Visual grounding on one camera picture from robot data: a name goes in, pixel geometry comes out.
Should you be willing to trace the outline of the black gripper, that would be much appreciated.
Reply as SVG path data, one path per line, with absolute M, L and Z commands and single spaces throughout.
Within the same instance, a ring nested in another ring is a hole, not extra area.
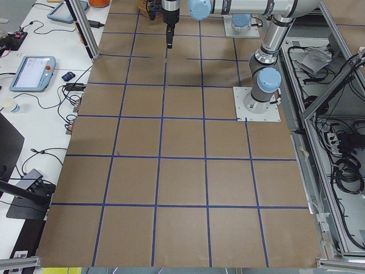
M 173 46 L 173 37 L 175 34 L 175 24 L 179 22 L 180 9 L 175 11 L 168 11 L 162 9 L 163 21 L 167 24 L 166 29 L 166 44 L 167 49 L 171 49 Z

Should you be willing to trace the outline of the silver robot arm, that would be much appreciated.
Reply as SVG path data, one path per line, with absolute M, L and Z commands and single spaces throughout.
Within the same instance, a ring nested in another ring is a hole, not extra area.
M 232 15 L 232 29 L 236 32 L 241 32 L 249 29 L 252 25 L 251 14 L 233 14 Z
M 272 68 L 280 47 L 286 38 L 295 19 L 316 9 L 319 1 L 188 1 L 190 16 L 197 20 L 205 20 L 210 14 L 261 14 L 271 15 L 269 27 L 261 47 L 250 59 L 252 78 L 258 79 L 258 72 Z

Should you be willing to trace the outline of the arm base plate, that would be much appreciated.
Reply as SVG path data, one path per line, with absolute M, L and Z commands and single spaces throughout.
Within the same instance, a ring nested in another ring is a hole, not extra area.
M 280 122 L 278 105 L 275 95 L 270 101 L 260 103 L 251 95 L 251 87 L 233 87 L 236 119 L 239 122 Z
M 250 14 L 224 15 L 225 36 L 229 38 L 258 39 L 260 21 Z

